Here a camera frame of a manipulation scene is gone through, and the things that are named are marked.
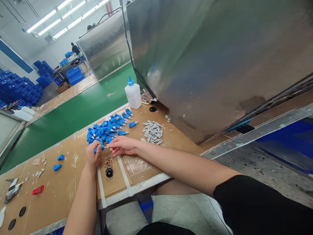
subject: black circle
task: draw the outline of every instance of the black circle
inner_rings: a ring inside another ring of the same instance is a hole
[[[151,108],[149,108],[149,111],[150,112],[155,112],[157,109],[156,109],[156,107],[151,107]]]
[[[16,219],[12,219],[12,221],[9,224],[9,228],[8,228],[9,230],[11,230],[14,227],[15,221],[16,221]]]
[[[20,210],[20,213],[19,213],[19,216],[22,217],[24,215],[26,211],[26,207],[23,207],[21,210]]]
[[[113,170],[111,168],[108,168],[106,171],[105,171],[105,175],[108,177],[108,178],[111,178],[113,176]]]

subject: speckled floor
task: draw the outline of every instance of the speckled floor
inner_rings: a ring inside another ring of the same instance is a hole
[[[276,189],[285,197],[313,208],[313,179],[298,174],[251,144],[216,159]]]

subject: plastic bottle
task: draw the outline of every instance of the plastic bottle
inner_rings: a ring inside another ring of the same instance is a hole
[[[125,87],[126,96],[130,107],[139,109],[141,106],[140,87],[129,76],[128,85]]]
[[[26,106],[23,106],[23,107],[20,106],[20,108],[21,108],[22,111],[24,111],[24,112],[30,114],[31,116],[34,116],[34,114],[35,114],[35,111],[34,111],[34,110],[32,110],[32,109],[30,109],[30,108],[28,108],[28,107],[26,107]]]
[[[17,116],[18,118],[23,119],[24,121],[30,121],[31,119],[33,119],[33,116],[22,110],[13,110],[13,112],[14,116]]]

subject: blue wall stripe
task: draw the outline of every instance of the blue wall stripe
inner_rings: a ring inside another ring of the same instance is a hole
[[[19,57],[2,40],[0,40],[0,50],[3,51],[4,54],[6,54],[11,60],[13,60],[18,66],[24,69],[27,73],[30,73],[33,71],[33,68],[30,67],[21,57]]]

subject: blue bottle cap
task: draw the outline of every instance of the blue bottle cap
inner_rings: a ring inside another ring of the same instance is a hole
[[[132,86],[133,84],[134,84],[134,81],[130,78],[130,75],[129,75],[128,85],[129,85],[129,86]]]

